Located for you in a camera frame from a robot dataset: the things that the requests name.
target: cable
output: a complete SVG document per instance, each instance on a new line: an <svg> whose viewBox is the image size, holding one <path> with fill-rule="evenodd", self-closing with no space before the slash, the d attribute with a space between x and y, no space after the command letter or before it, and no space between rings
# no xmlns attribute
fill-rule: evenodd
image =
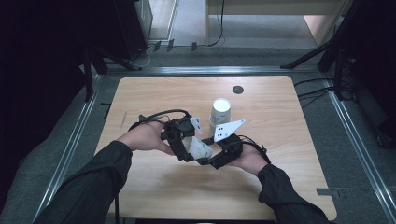
<svg viewBox="0 0 396 224"><path fill-rule="evenodd" d="M314 78L314 79L308 79L308 80L304 80L304 81L300 81L300 82L297 82L296 84L294 84L294 87L296 87L296 86L298 86L298 85L300 85L300 84L303 84L303 83L306 83L306 82L312 82L312 81L319 81L319 80L330 80L330 81L334 81L334 79L332 79L332 78Z"/></svg>
<svg viewBox="0 0 396 224"><path fill-rule="evenodd" d="M224 16L224 0L222 1L222 6L221 6L221 23L220 23L220 36L219 39L210 45L204 45L206 47L213 47L215 45L217 45L219 43L219 41L221 40L221 38L223 37L223 16Z"/></svg>
<svg viewBox="0 0 396 224"><path fill-rule="evenodd" d="M302 100L317 98L317 97L320 97L321 95L305 96L305 97L300 98L299 100L302 101Z"/></svg>
<svg viewBox="0 0 396 224"><path fill-rule="evenodd" d="M221 22L220 22L220 20L219 20L219 15L216 15L216 16L217 16L217 18L218 18L218 25L219 25L219 27L221 27L221 31L223 31L223 26L222 26L222 24L221 24ZM223 43L222 43L222 46L223 46L223 45L225 44L224 33L221 33L220 37L222 37L222 39L223 39Z"/></svg>
<svg viewBox="0 0 396 224"><path fill-rule="evenodd" d="M249 138L249 137L247 137L247 136L245 136L245 135L238 135L238 137L243 137L242 141L245 140L245 139L247 139L249 142L251 142L251 143L257 145L256 142L253 141L253 139L251 139L251 138Z"/></svg>
<svg viewBox="0 0 396 224"><path fill-rule="evenodd" d="M301 108L304 108L304 107L306 107L306 106L308 106L308 105L314 103L317 99L319 99L320 97L324 96L324 95L325 95L326 93L328 93L328 92L329 92L329 91L323 92L321 95L315 97L315 99L313 99L312 101L306 103L305 105L302 105Z"/></svg>
<svg viewBox="0 0 396 224"><path fill-rule="evenodd" d="M116 219L116 224L120 224L120 203L119 203L119 194L117 193L116 196L114 197L114 204L115 204L115 219Z"/></svg>
<svg viewBox="0 0 396 224"><path fill-rule="evenodd" d="M128 63L131 64L131 65L134 65L134 66L136 66L136 67L140 67L140 68L146 67L146 66L149 65L149 63L151 62L151 59L150 59L150 57L149 57L149 49L151 49L151 48L153 48L153 47L154 47L154 46L150 46L150 47L148 47L148 48L145 50L146 56L148 57L147 63L145 63L145 64L143 64L143 65L140 65L140 64L137 64L137 63L133 63L131 60L128 60Z"/></svg>
<svg viewBox="0 0 396 224"><path fill-rule="evenodd" d="M170 114L170 113L177 113L177 112L184 113L185 117L191 118L191 115L189 114L189 112L187 112L186 110L182 110L182 109L165 110L163 112L156 113L156 114L150 115L148 117L144 117L143 115L139 115L139 121L136 122L135 124L133 124L131 126L131 128L129 128L128 132L131 131L132 129L134 129L135 127L139 126L141 123L148 123L148 122L152 122L152 121L157 121L157 122L160 122L160 123L164 124L163 121L159 120L159 118L158 118L159 116L163 116L165 114Z"/></svg>
<svg viewBox="0 0 396 224"><path fill-rule="evenodd" d="M299 94L297 96L298 96L298 98L300 98L300 97L311 95L313 93L317 93L317 92L320 92L320 91L332 91L332 90L333 90L333 87L325 87L325 88L321 88L321 89L318 89L318 90L315 90L315 91L309 91L309 92L306 92L306 93L302 93L302 94Z"/></svg>

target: black stand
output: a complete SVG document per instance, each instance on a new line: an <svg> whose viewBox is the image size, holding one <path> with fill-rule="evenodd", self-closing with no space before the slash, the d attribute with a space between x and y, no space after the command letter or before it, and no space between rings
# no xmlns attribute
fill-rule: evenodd
<svg viewBox="0 0 396 224"><path fill-rule="evenodd" d="M86 78L86 96L85 96L85 102L88 102L91 97L93 96L93 85L92 85L92 70L91 70L91 64L95 68L96 72L100 75L106 75L108 71L108 67L103 59L103 57L107 57L114 61L115 63L118 63L122 67L131 70L131 71L137 71L141 70L140 67L133 67L132 65L128 64L125 62L123 59L120 59L116 57L115 55L105 51L104 49L100 48L93 48L93 47L87 47L84 51L84 74Z"/></svg>
<svg viewBox="0 0 396 224"><path fill-rule="evenodd" d="M339 100L342 100L343 98L341 96L341 81L343 75L343 67L345 64L345 45L347 44L347 41L350 37L350 26L351 24L356 23L355 15L361 8L362 2L362 0L353 1L352 6L346 14L346 17L341 23L339 29L328 42L305 54L303 57L297 59L292 63L280 65L280 68L293 69L324 51L324 54L318 63L318 70L320 72L327 72L332 67L332 64L336 62L333 84L334 93L337 95Z"/></svg>

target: black sleeve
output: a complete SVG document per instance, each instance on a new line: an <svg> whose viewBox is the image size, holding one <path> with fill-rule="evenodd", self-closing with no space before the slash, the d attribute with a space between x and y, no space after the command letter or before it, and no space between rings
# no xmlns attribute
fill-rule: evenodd
<svg viewBox="0 0 396 224"><path fill-rule="evenodd" d="M111 142L64 181L34 223L104 223L109 206L126 182L131 158L131 149Z"/></svg>
<svg viewBox="0 0 396 224"><path fill-rule="evenodd" d="M268 164L259 171L258 178L262 183L259 201L274 210L277 223L330 223L320 208L297 194L283 170Z"/></svg>

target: person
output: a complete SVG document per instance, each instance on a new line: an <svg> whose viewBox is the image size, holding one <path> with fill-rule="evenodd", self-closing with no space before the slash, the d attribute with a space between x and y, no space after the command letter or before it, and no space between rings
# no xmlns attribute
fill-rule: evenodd
<svg viewBox="0 0 396 224"><path fill-rule="evenodd" d="M140 124L104 147L63 182L34 223L104 223L109 206L126 182L134 151L157 149L174 155L161 140L162 129L161 122ZM228 165L259 178L259 201L274 210L277 223L329 223L322 210L294 191L286 173L268 164L254 147L244 145L242 155Z"/></svg>

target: white cup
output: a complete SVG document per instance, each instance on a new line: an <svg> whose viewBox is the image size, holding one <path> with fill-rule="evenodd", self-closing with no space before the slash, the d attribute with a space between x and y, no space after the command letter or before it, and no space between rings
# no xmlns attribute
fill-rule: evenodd
<svg viewBox="0 0 396 224"><path fill-rule="evenodd" d="M184 147L195 160L212 157L213 149L197 137L186 137L182 141Z"/></svg>
<svg viewBox="0 0 396 224"><path fill-rule="evenodd" d="M228 123L231 120L231 103L224 98L218 98L213 102L210 121L215 126Z"/></svg>

